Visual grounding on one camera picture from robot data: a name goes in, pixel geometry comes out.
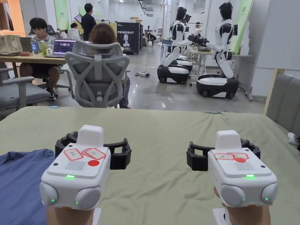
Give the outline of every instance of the jeans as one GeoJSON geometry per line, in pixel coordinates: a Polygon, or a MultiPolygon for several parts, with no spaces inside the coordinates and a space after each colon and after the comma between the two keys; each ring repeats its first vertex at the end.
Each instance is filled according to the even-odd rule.
{"type": "Polygon", "coordinates": [[[129,88],[130,88],[130,79],[128,76],[126,76],[126,90],[125,91],[125,96],[124,98],[121,99],[121,101],[119,102],[120,108],[121,109],[125,109],[128,106],[128,93],[129,93],[129,88]]]}

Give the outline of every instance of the blue shirt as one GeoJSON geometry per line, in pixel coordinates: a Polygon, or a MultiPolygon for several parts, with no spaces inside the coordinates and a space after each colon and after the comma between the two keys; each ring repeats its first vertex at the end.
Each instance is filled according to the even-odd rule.
{"type": "Polygon", "coordinates": [[[54,153],[49,149],[11,151],[0,156],[1,225],[47,224],[40,182],[54,159],[54,153]]]}

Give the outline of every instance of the gray floor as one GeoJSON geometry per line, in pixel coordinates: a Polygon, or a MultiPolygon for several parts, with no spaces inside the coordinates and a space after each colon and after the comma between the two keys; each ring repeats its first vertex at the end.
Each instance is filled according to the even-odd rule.
{"type": "MultiPolygon", "coordinates": [[[[160,46],[144,47],[139,55],[129,55],[131,72],[131,86],[129,92],[129,107],[133,109],[150,110],[183,110],[183,111],[221,111],[237,113],[262,113],[264,101],[253,100],[249,102],[242,91],[238,91],[233,100],[220,98],[203,98],[196,90],[196,86],[190,87],[179,84],[161,84],[158,81],[156,69],[160,64],[160,46]],[[149,68],[150,78],[134,76],[137,72],[149,68]]],[[[59,84],[68,84],[66,74],[62,74],[59,84]]],[[[67,89],[58,89],[59,97],[55,102],[41,102],[39,105],[48,106],[72,106],[80,107],[71,98],[67,89]]]]}

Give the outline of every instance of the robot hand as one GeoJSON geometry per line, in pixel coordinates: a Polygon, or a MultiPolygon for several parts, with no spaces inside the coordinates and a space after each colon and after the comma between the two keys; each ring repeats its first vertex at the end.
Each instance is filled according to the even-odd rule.
{"type": "Polygon", "coordinates": [[[189,145],[187,164],[193,170],[209,171],[225,205],[225,209],[213,210],[217,225],[231,225],[227,207],[269,206],[277,196],[276,176],[254,154],[257,148],[247,142],[250,148],[242,147],[239,134],[225,130],[217,132],[215,148],[189,145]],[[203,150],[203,155],[196,155],[195,149],[203,150]]]}
{"type": "Polygon", "coordinates": [[[101,127],[84,125],[78,137],[74,134],[58,140],[58,155],[42,175],[40,194],[46,206],[90,210],[100,201],[112,165],[118,170],[130,163],[131,149],[126,139],[105,145],[101,127]],[[118,147],[122,153],[115,154],[118,147]]]}

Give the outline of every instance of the green banner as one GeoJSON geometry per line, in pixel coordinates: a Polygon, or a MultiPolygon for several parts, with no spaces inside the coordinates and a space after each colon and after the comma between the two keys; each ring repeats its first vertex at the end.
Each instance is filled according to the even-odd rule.
{"type": "Polygon", "coordinates": [[[86,14],[86,10],[84,9],[84,6],[78,6],[79,13],[84,16],[86,14]]]}
{"type": "Polygon", "coordinates": [[[234,24],[238,24],[238,36],[233,36],[230,48],[238,54],[239,48],[242,42],[242,38],[244,35],[246,23],[249,20],[249,14],[251,10],[253,0],[242,0],[236,21],[234,24]]]}
{"type": "Polygon", "coordinates": [[[57,28],[69,29],[68,0],[54,0],[57,28]]]}

